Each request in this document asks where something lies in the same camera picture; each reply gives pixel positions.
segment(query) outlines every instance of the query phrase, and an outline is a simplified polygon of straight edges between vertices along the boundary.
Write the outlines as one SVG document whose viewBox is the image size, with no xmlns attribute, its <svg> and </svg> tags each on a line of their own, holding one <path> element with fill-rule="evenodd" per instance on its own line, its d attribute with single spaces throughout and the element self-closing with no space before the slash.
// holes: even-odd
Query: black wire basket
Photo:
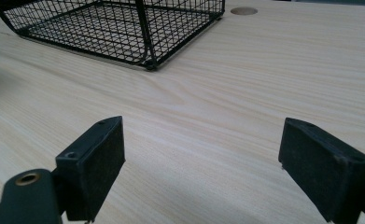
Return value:
<svg viewBox="0 0 365 224">
<path fill-rule="evenodd" d="M 225 0 L 0 0 L 0 17 L 23 38 L 154 69 L 224 7 Z"/>
</svg>

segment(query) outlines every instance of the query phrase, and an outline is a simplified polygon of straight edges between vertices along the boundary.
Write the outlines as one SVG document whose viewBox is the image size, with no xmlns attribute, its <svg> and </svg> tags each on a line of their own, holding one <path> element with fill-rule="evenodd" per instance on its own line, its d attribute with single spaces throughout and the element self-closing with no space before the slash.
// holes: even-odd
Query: screw hole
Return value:
<svg viewBox="0 0 365 224">
<path fill-rule="evenodd" d="M 76 152 L 68 152 L 68 153 L 65 154 L 65 157 L 67 157 L 67 158 L 76 158 L 77 153 Z"/>
<path fill-rule="evenodd" d="M 26 186 L 32 183 L 35 183 L 40 177 L 38 173 L 30 173 L 24 175 L 16 180 L 16 185 L 18 186 Z"/>
</svg>

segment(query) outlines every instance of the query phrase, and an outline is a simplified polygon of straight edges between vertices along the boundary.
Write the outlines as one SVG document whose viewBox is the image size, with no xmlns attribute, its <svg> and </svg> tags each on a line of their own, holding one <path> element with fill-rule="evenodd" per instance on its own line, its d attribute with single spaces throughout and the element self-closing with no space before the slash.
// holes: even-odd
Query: light wood desk surface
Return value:
<svg viewBox="0 0 365 224">
<path fill-rule="evenodd" d="M 0 195 L 122 115 L 127 161 L 96 223 L 325 223 L 278 149 L 291 117 L 365 153 L 365 7 L 226 10 L 153 73 L 24 40 L 0 20 Z"/>
</svg>

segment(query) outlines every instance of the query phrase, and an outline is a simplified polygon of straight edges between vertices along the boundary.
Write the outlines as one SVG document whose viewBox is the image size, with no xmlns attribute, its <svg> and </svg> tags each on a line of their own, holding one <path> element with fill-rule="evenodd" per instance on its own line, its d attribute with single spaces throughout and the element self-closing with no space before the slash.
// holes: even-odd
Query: wire grid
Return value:
<svg viewBox="0 0 365 224">
<path fill-rule="evenodd" d="M 220 0 L 144 0 L 151 40 L 146 46 L 135 1 L 139 0 L 35 0 L 8 6 L 11 9 L 4 13 L 19 35 L 145 64 L 164 61 L 188 36 L 214 20 L 214 15 L 220 16 L 222 7 Z M 147 48 L 154 54 L 147 53 Z"/>
<path fill-rule="evenodd" d="M 218 0 L 145 0 L 148 26 L 157 61 L 188 36 L 221 15 Z"/>
</svg>

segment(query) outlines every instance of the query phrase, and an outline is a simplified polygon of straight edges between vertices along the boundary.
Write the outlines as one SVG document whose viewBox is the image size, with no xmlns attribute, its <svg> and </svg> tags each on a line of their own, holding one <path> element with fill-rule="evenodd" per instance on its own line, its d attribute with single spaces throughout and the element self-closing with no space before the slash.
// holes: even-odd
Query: wood grain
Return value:
<svg viewBox="0 0 365 224">
<path fill-rule="evenodd" d="M 226 10 L 157 72 L 39 45 L 0 20 L 0 195 L 122 115 L 127 162 L 97 223 L 325 223 L 278 149 L 291 117 L 365 153 L 365 7 L 230 0 Z"/>
</svg>

